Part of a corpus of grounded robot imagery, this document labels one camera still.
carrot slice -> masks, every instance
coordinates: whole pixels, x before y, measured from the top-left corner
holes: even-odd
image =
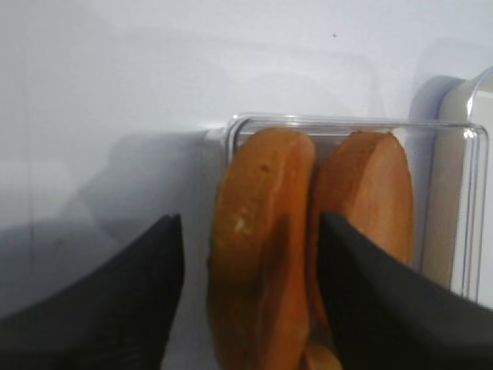
[[[233,158],[217,194],[208,312],[226,370],[298,368],[310,319],[305,284],[314,145],[265,129]]]
[[[353,133],[329,154],[317,173],[310,215],[307,283],[322,326],[328,317],[317,283],[320,214],[337,211],[384,251],[403,263],[413,252],[411,175],[404,148],[390,133]]]

clear plastic container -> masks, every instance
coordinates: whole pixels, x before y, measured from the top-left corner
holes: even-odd
[[[208,141],[219,140],[221,145],[216,152],[208,151],[205,163],[213,163],[213,155],[223,161],[222,172],[249,136],[272,126],[306,133],[315,143],[318,160],[352,132],[392,132],[406,151],[413,182],[412,267],[453,292],[478,300],[488,155],[488,134],[483,127],[438,121],[243,114],[234,116],[226,129],[209,133]],[[213,182],[220,175],[206,172]]]

